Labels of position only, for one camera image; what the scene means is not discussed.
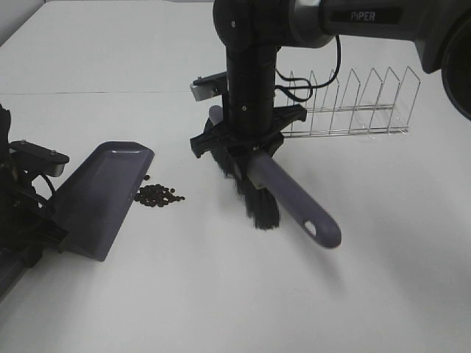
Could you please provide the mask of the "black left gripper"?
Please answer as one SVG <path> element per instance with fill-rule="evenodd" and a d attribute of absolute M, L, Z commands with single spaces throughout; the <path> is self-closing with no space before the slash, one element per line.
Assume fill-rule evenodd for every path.
<path fill-rule="evenodd" d="M 41 260 L 45 248 L 65 248 L 68 231 L 53 220 L 54 212 L 53 199 L 45 199 L 32 186 L 17 186 L 9 195 L 7 249 L 27 268 Z"/>

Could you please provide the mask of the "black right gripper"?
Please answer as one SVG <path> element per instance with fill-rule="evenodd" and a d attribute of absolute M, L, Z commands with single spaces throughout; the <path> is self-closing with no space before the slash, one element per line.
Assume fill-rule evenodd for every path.
<path fill-rule="evenodd" d="M 249 159 L 259 149 L 274 154 L 283 144 L 282 131 L 306 118 L 307 110 L 300 104 L 263 105 L 260 110 L 246 106 L 236 110 L 228 102 L 213 105 L 203 132 L 190 139 L 191 150 L 197 158 L 218 152 L 229 159 Z"/>

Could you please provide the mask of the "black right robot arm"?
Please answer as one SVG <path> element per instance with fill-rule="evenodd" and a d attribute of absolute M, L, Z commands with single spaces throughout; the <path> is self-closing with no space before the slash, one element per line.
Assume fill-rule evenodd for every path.
<path fill-rule="evenodd" d="M 468 1 L 215 1 L 213 25 L 227 70 L 193 82 L 196 100 L 222 98 L 222 121 L 190 141 L 200 156 L 223 149 L 246 156 L 269 145 L 292 121 L 305 118 L 301 98 L 276 108 L 277 53 L 284 46 L 318 49 L 341 36 L 406 40 L 425 73 L 440 71 L 447 97 L 470 116 Z"/>

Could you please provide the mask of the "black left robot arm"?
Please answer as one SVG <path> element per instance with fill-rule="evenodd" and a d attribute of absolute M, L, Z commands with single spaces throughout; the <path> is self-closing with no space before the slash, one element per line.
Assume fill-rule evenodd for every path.
<path fill-rule="evenodd" d="M 1 108 L 1 250 L 31 268 L 45 248 L 60 249 L 68 234 L 53 220 L 51 178 L 62 174 L 69 156 L 27 140 L 11 142 L 11 123 L 11 112 Z"/>

